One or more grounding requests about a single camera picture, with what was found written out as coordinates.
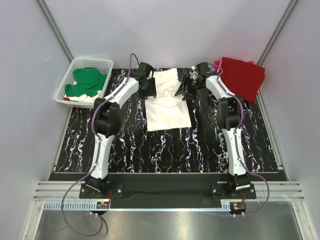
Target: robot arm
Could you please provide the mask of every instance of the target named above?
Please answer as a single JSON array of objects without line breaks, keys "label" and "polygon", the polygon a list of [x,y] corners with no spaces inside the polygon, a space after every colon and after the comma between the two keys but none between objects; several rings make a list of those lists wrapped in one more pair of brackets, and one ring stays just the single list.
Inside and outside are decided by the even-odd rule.
[{"label": "robot arm", "polygon": [[109,156],[112,142],[120,130],[121,118],[120,109],[123,104],[138,92],[141,98],[156,95],[154,69],[147,63],[141,62],[137,71],[132,72],[129,79],[126,77],[122,83],[105,98],[97,98],[94,102],[94,109],[103,103],[108,102],[98,111],[94,127],[97,135],[95,138],[93,159],[90,171],[94,168],[91,176],[86,179],[86,185],[99,192],[104,189],[109,168]]},{"label": "robot arm", "polygon": [[[245,192],[250,187],[250,181],[246,170],[240,162],[245,162],[241,128],[238,128],[235,132],[241,120],[241,107],[232,97],[235,94],[226,87],[221,79],[218,79],[216,72],[209,69],[207,62],[199,63],[191,69],[193,70],[191,76],[183,78],[181,86],[175,95],[183,94],[183,100],[191,100],[196,97],[197,91],[203,88],[207,88],[213,93],[218,100],[217,124],[224,134],[229,158],[227,190],[231,195],[239,191]],[[238,97],[238,99],[241,103],[243,102],[241,97]]]}]

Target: black table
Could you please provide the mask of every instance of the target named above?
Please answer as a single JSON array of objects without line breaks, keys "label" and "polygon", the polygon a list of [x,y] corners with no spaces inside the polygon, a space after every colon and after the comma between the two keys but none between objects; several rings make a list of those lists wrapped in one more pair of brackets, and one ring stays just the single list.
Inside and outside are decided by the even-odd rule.
[{"label": "black table", "polygon": [[[182,79],[189,73],[178,68]],[[106,90],[110,94],[127,75],[113,69]],[[147,132],[145,101],[135,93],[123,105],[122,127],[110,153],[110,173],[222,173],[228,170],[228,153],[217,118],[218,102],[207,89],[187,102],[191,128]],[[88,172],[93,160],[93,110],[73,108],[54,173]],[[242,146],[246,165],[254,172],[278,172],[259,104],[244,103]]]}]

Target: purple cable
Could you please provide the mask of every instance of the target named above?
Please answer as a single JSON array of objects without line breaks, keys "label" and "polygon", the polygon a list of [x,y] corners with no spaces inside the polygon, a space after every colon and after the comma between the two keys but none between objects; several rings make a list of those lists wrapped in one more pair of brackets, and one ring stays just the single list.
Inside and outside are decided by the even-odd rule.
[{"label": "purple cable", "polygon": [[[224,88],[224,86],[223,86],[223,85],[221,84],[221,82],[219,81],[220,76],[221,76],[222,73],[224,72],[224,70],[222,69],[222,67],[220,67],[220,66],[218,66],[218,65],[215,65],[215,64],[210,64],[210,65],[212,65],[212,66],[217,67],[217,68],[220,69],[220,73],[218,74],[218,77],[217,77],[217,82],[218,82],[218,84],[219,84],[220,87],[223,89],[223,91],[224,91],[227,95],[233,97],[233,98],[237,101],[237,103],[239,104],[239,106],[240,106],[241,118],[240,118],[239,124],[238,124],[238,125],[235,127],[235,129],[234,129],[234,133],[236,134],[236,133],[237,133],[237,130],[240,128],[240,126],[242,125],[242,123],[243,123],[243,121],[244,121],[244,108],[243,108],[243,106],[242,106],[239,98],[237,98],[235,95],[232,95],[232,94],[230,94],[230,93],[227,93],[227,90]],[[241,158],[240,158],[239,149],[238,149],[238,140],[237,140],[236,137],[234,138],[234,141],[235,141],[235,146],[236,146],[235,150],[236,150],[237,157],[238,157],[238,159],[241,159]],[[259,174],[255,174],[255,173],[250,172],[250,171],[248,170],[247,166],[242,162],[242,160],[239,160],[239,162],[241,163],[242,167],[244,168],[244,170],[246,170],[246,172],[247,172],[249,175],[254,176],[254,177],[258,177],[258,178],[260,178],[261,180],[263,180],[264,183],[265,183],[265,185],[266,185],[266,189],[267,189],[266,199],[265,199],[265,202],[264,202],[264,204],[262,205],[262,207],[260,207],[258,210],[254,211],[254,212],[251,212],[251,213],[246,214],[246,216],[252,216],[252,215],[257,214],[257,213],[259,213],[260,211],[262,211],[262,209],[264,209],[264,207],[267,205],[267,203],[268,203],[268,201],[269,201],[269,197],[270,197],[270,188],[269,188],[269,184],[268,184],[267,180],[266,180],[263,176],[261,176],[261,175],[259,175]]]},{"label": "purple cable", "polygon": [[96,166],[97,166],[97,163],[98,163],[98,159],[99,159],[99,154],[100,154],[100,148],[101,148],[101,137],[96,133],[95,131],[95,120],[96,120],[96,116],[98,114],[98,111],[101,109],[101,107],[103,105],[105,105],[107,102],[109,102],[112,98],[114,98],[121,89],[123,89],[123,87],[127,84],[129,78],[130,78],[130,73],[131,73],[131,64],[132,64],[132,56],[135,57],[136,61],[138,62],[138,65],[140,64],[139,63],[139,60],[137,58],[137,56],[134,54],[134,53],[131,53],[130,54],[130,61],[129,61],[129,71],[128,71],[128,75],[126,77],[126,79],[121,83],[121,86],[119,87],[119,89],[112,95],[110,96],[108,99],[106,99],[105,101],[103,101],[97,108],[96,110],[94,111],[93,113],[93,117],[92,117],[92,122],[91,122],[91,130],[93,132],[93,134],[95,136],[98,137],[98,149],[97,149],[97,154],[96,154],[96,159],[95,159],[95,165],[93,166],[93,168],[86,174],[84,175],[82,178],[80,178],[78,181],[76,181],[74,184],[72,184],[69,189],[65,192],[63,198],[62,198],[62,201],[61,201],[61,213],[62,213],[62,217],[63,217],[63,220],[65,222],[65,224],[67,225],[67,227],[72,230],[73,232],[75,232],[76,234],[79,234],[83,237],[94,237],[94,236],[97,236],[101,230],[102,230],[102,227],[103,227],[103,218],[100,216],[100,215],[97,215],[99,218],[100,218],[100,221],[101,221],[101,226],[100,226],[100,229],[94,233],[94,234],[83,234],[77,230],[75,230],[68,222],[67,218],[66,218],[66,214],[65,214],[65,210],[64,210],[64,202],[65,202],[65,199],[68,195],[68,193],[71,191],[71,189],[77,185],[78,183],[80,183],[81,181],[83,181],[84,179],[86,179],[88,176],[90,176],[94,170],[96,169]]}]

